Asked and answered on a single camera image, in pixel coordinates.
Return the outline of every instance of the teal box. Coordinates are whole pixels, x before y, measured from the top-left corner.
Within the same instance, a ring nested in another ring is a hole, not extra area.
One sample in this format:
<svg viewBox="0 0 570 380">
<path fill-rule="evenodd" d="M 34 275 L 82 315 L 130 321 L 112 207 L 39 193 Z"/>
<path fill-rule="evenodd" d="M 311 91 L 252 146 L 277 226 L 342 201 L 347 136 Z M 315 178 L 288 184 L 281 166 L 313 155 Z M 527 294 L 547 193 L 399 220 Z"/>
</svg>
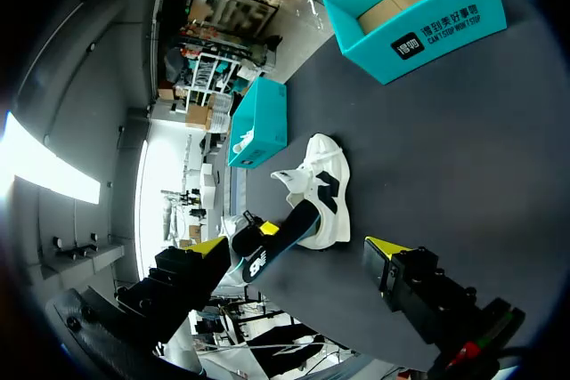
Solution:
<svg viewBox="0 0 570 380">
<path fill-rule="evenodd" d="M 240 153 L 233 146 L 253 129 L 253 140 Z M 255 168 L 287 147 L 287 88 L 258 77 L 233 114 L 228 164 Z"/>
<path fill-rule="evenodd" d="M 382 0 L 323 0 L 340 51 L 382 84 L 507 27 L 501 0 L 420 0 L 364 35 L 358 17 Z"/>
</svg>

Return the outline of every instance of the white floor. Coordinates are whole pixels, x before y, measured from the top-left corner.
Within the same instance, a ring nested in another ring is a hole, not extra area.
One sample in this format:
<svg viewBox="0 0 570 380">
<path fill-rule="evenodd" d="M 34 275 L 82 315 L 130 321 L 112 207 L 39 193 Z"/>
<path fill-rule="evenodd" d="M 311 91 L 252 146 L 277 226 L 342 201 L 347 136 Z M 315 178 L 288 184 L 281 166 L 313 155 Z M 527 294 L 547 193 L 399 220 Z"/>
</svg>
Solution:
<svg viewBox="0 0 570 380">
<path fill-rule="evenodd" d="M 309 0 L 279 0 L 280 6 L 263 38 L 280 35 L 275 70 L 265 77 L 284 84 L 334 31 L 322 4 Z"/>
</svg>

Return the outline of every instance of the gray table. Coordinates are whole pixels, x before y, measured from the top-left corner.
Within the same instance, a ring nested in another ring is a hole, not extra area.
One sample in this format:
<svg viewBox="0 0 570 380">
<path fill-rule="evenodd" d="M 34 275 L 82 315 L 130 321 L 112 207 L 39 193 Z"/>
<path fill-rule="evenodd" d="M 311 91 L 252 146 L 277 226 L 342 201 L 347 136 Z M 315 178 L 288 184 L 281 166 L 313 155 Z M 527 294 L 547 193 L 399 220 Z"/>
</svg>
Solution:
<svg viewBox="0 0 570 380">
<path fill-rule="evenodd" d="M 289 141 L 248 173 L 248 209 L 290 209 L 270 172 L 295 168 L 314 133 L 336 137 L 352 178 L 351 242 L 293 248 L 255 284 L 342 344 L 411 368 L 437 355 L 389 312 L 361 268 L 367 235 L 428 247 L 478 302 L 526 312 L 511 344 L 547 321 L 570 265 L 570 82 L 528 0 L 503 0 L 509 28 L 381 85 L 331 38 L 289 80 Z"/>
</svg>

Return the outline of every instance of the white sneaker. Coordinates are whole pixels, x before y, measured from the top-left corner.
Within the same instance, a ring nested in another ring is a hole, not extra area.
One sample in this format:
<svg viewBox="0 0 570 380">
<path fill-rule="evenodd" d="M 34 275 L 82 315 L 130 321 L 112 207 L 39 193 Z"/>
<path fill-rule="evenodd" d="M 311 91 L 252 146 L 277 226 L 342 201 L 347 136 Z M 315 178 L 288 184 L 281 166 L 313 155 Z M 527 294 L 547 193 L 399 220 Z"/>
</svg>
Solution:
<svg viewBox="0 0 570 380">
<path fill-rule="evenodd" d="M 253 129 L 246 132 L 245 135 L 241 136 L 241 141 L 233 145 L 233 152 L 235 154 L 241 153 L 248 144 L 253 140 Z"/>
<path fill-rule="evenodd" d="M 299 241 L 299 245 L 324 249 L 335 242 L 350 240 L 345 200 L 350 169 L 342 149 L 330 137 L 315 134 L 307 144 L 305 160 L 297 169 L 276 171 L 271 176 L 287 186 L 287 201 L 291 206 L 306 199 L 319 210 L 321 223 L 317 232 Z"/>
</svg>

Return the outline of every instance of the logo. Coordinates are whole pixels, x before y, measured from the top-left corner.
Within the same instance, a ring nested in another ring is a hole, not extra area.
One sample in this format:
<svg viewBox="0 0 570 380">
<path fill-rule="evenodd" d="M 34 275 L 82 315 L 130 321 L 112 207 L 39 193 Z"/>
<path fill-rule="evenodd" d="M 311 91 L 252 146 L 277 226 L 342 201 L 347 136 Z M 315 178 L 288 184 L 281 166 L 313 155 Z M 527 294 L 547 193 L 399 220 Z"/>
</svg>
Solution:
<svg viewBox="0 0 570 380">
<path fill-rule="evenodd" d="M 249 276 L 251 278 L 256 276 L 259 273 L 259 269 L 265 266 L 265 263 L 267 263 L 267 253 L 264 251 L 259 258 L 249 266 Z"/>
<path fill-rule="evenodd" d="M 395 50 L 395 53 L 400 55 L 402 60 L 408 60 L 416 53 L 421 53 L 424 50 L 424 45 L 421 44 L 415 33 L 408 33 L 406 36 L 400 37 L 390 46 Z"/>
<path fill-rule="evenodd" d="M 340 183 L 326 171 L 322 171 L 316 177 L 323 182 L 323 184 L 319 184 L 319 189 L 317 190 L 319 200 L 326 205 L 330 211 L 336 214 L 338 207 L 334 198 L 338 198 L 338 187 Z"/>
</svg>

